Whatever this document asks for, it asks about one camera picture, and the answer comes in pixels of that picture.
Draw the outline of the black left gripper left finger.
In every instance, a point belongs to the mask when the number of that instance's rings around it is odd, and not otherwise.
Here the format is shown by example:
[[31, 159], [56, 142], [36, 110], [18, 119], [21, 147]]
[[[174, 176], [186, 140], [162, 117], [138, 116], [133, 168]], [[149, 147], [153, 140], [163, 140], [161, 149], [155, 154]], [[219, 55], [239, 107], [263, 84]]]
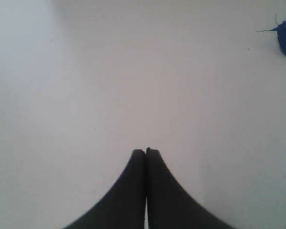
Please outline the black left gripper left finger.
[[145, 152], [136, 149], [110, 190], [67, 229], [143, 229]]

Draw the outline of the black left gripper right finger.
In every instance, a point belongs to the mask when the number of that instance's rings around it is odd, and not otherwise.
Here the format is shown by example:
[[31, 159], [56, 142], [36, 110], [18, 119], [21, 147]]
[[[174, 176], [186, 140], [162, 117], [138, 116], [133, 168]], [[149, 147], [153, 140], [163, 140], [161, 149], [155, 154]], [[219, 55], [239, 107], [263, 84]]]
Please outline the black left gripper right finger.
[[150, 229], [232, 228], [196, 202], [151, 148], [146, 149], [146, 197]]

